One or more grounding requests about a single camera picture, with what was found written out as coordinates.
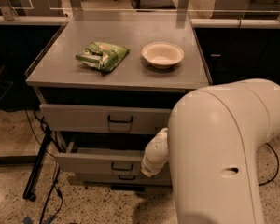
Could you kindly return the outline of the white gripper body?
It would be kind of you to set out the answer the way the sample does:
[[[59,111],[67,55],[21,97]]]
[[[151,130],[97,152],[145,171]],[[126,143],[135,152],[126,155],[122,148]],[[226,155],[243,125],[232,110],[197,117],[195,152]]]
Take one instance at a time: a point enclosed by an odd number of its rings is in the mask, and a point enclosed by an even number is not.
[[[166,162],[168,162],[167,157],[149,157],[145,155],[141,162],[141,172],[147,177],[152,177],[162,170]]]

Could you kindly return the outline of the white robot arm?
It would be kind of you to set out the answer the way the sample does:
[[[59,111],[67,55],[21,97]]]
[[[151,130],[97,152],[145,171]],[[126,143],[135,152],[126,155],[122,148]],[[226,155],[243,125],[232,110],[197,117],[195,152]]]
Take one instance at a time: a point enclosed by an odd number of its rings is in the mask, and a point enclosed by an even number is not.
[[[178,224],[264,224],[258,148],[280,134],[280,86],[248,79],[192,91],[148,143],[141,167],[170,167]]]

